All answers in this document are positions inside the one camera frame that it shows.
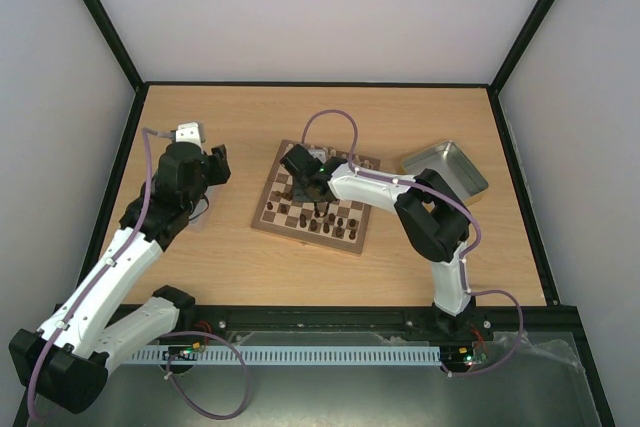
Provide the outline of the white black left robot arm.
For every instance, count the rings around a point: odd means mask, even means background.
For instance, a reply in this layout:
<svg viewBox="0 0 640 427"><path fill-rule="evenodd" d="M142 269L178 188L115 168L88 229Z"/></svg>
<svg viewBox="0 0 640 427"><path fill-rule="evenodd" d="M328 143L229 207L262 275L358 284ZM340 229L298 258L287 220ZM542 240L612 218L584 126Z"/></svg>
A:
<svg viewBox="0 0 640 427"><path fill-rule="evenodd" d="M69 299L34 332L19 330L9 352L28 399L42 396L78 414L109 375L152 340L193 322L195 299L165 285L137 310L111 320L138 278L189 224L207 190L226 183L227 150L170 143L126 208L104 255Z"/></svg>

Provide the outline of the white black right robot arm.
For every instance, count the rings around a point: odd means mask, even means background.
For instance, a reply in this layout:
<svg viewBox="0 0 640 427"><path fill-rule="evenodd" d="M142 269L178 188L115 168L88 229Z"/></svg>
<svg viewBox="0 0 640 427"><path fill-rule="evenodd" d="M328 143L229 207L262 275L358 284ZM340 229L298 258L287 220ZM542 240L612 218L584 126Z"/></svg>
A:
<svg viewBox="0 0 640 427"><path fill-rule="evenodd" d="M308 200L360 202L395 213L411 246L431 263L438 331L455 339L470 328L465 255L471 219L440 174L432 169L418 176L390 174L338 157L323 162L301 144L280 164Z"/></svg>

